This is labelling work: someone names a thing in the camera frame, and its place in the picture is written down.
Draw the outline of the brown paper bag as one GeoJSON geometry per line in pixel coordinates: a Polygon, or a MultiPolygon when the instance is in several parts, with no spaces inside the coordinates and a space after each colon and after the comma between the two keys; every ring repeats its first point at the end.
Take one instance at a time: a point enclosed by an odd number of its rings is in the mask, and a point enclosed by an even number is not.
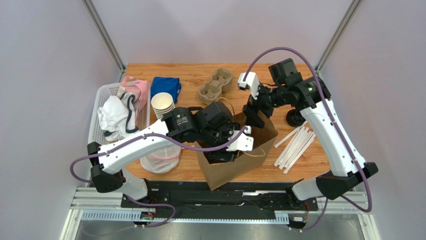
{"type": "Polygon", "coordinates": [[[208,162],[204,152],[196,152],[200,170],[210,190],[213,191],[225,185],[260,167],[265,162],[278,136],[278,131],[270,118],[266,117],[263,112],[259,111],[258,116],[263,120],[264,128],[252,128],[251,135],[254,138],[252,151],[240,153],[234,161],[212,164],[208,162]]]}

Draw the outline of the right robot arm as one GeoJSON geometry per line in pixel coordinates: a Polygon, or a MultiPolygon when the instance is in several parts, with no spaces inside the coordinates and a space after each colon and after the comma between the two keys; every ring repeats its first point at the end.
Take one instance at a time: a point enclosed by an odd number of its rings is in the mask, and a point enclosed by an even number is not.
{"type": "Polygon", "coordinates": [[[239,89],[250,90],[242,110],[246,125],[262,129],[265,122],[259,112],[270,118],[275,108],[290,105],[312,127],[330,165],[328,172],[287,187],[285,191],[292,202],[321,196],[334,200],[362,183],[362,175],[370,178],[379,171],[376,163],[365,161],[349,139],[347,143],[342,141],[342,137],[348,138],[348,135],[343,128],[336,129],[340,120],[324,82],[317,87],[314,77],[304,80],[290,58],[268,69],[273,87],[263,86],[254,72],[243,72],[238,78],[239,89]]]}

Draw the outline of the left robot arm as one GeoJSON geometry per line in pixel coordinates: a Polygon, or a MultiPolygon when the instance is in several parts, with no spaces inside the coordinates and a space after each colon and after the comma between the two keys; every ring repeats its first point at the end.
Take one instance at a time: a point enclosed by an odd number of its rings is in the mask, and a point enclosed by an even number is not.
{"type": "Polygon", "coordinates": [[[148,196],[147,182],[128,172],[128,164],[156,151],[186,143],[201,142],[203,148],[187,146],[197,152],[230,151],[245,131],[232,123],[232,113],[221,102],[206,107],[176,107],[147,128],[117,142],[100,145],[90,169],[91,181],[99,193],[118,192],[134,200],[148,196]]]}

